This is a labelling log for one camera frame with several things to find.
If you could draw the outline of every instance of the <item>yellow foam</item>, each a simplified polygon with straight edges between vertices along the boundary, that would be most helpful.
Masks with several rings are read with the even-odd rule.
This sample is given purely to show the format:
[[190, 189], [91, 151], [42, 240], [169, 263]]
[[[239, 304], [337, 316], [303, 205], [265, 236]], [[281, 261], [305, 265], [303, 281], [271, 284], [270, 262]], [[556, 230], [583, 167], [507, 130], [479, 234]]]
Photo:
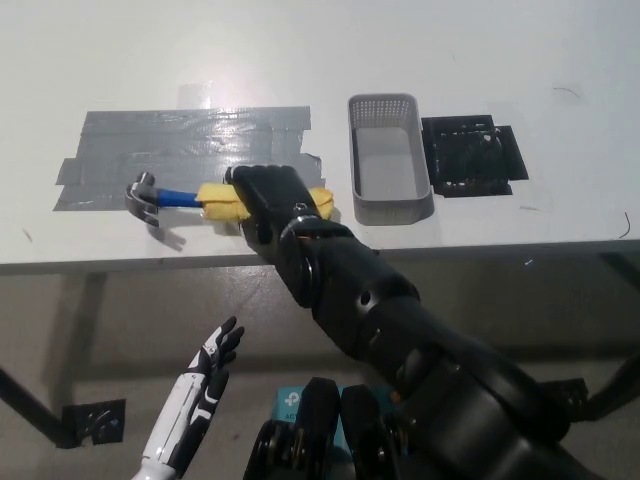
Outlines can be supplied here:
[[[310, 189], [309, 193], [322, 218], [329, 219], [333, 211], [333, 193], [320, 187]], [[232, 185], [205, 183], [198, 190], [196, 200], [202, 202], [204, 216], [208, 220], [239, 222], [249, 218], [247, 208], [240, 201]]]

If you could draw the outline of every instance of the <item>blue hammer handle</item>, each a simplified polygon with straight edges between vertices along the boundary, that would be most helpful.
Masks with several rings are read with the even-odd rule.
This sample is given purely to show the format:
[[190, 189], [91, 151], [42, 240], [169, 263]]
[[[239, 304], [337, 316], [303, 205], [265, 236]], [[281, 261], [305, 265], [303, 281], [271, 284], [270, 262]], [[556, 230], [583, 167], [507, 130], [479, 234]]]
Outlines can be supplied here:
[[157, 205], [160, 208], [165, 207], [187, 207], [187, 208], [202, 208], [202, 202], [196, 200], [195, 193], [176, 192], [175, 190], [165, 190], [158, 188]]

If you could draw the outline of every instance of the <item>teal box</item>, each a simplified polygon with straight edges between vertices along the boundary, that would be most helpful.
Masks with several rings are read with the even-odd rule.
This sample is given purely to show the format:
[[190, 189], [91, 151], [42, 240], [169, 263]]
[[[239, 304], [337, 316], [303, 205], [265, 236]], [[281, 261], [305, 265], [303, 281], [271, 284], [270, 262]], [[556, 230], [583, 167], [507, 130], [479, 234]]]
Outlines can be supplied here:
[[[342, 390], [344, 388], [344, 386], [338, 387], [338, 390], [340, 390], [340, 395], [342, 395]], [[279, 388], [276, 400], [273, 404], [273, 412], [271, 414], [271, 418], [273, 418], [274, 420], [284, 420], [294, 423], [296, 421], [298, 407], [300, 406], [300, 395], [303, 389], [304, 387]], [[391, 403], [390, 400], [390, 395], [391, 392], [393, 392], [393, 388], [387, 385], [381, 385], [370, 387], [370, 390], [378, 400], [380, 411], [383, 414], [395, 409], [395, 406], [393, 405], [393, 403]], [[349, 452], [347, 441], [344, 438], [342, 419], [338, 419], [338, 426], [336, 428], [336, 435], [333, 438], [333, 444], [342, 452], [344, 452], [347, 458], [351, 458], [351, 453]], [[339, 457], [342, 457], [342, 452], [335, 453], [337, 453]]]

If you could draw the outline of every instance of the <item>duct tape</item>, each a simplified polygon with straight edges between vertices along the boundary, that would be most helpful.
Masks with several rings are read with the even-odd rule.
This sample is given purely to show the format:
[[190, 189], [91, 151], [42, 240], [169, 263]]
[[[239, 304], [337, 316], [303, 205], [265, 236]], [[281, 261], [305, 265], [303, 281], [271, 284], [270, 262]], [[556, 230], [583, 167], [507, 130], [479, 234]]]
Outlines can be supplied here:
[[209, 132], [310, 130], [309, 107], [211, 108], [140, 112], [88, 112], [82, 135], [181, 133], [199, 136]]
[[88, 112], [54, 210], [124, 209], [124, 189], [142, 171], [189, 192], [231, 166], [290, 165], [307, 187], [324, 186], [319, 159], [300, 153], [310, 128], [309, 107]]
[[80, 182], [65, 184], [54, 210], [124, 210], [125, 187], [143, 171], [153, 173], [159, 188], [197, 192], [203, 183], [222, 183], [229, 167], [255, 164], [290, 165], [307, 188], [325, 185], [320, 159], [305, 153], [278, 161], [251, 155], [196, 158], [148, 155], [133, 161], [124, 156], [114, 162], [85, 161]]

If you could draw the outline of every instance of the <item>gray floor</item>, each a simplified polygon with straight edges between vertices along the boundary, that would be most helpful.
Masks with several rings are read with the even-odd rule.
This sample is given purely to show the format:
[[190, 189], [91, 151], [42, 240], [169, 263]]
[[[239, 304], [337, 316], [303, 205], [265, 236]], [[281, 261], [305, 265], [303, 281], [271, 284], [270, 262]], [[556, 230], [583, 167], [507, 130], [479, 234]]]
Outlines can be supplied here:
[[[640, 346], [640, 294], [594, 257], [398, 265], [453, 327], [507, 352], [540, 380], [596, 390]], [[241, 478], [279, 386], [312, 375], [375, 383], [289, 299], [269, 267], [107, 277], [0, 278], [0, 365], [46, 405], [126, 398], [122, 444], [53, 448], [0, 404], [0, 478], [130, 478], [163, 402], [202, 340], [229, 315], [247, 327], [209, 434], [185, 478]], [[610, 479], [637, 478], [640, 401], [565, 441]]]

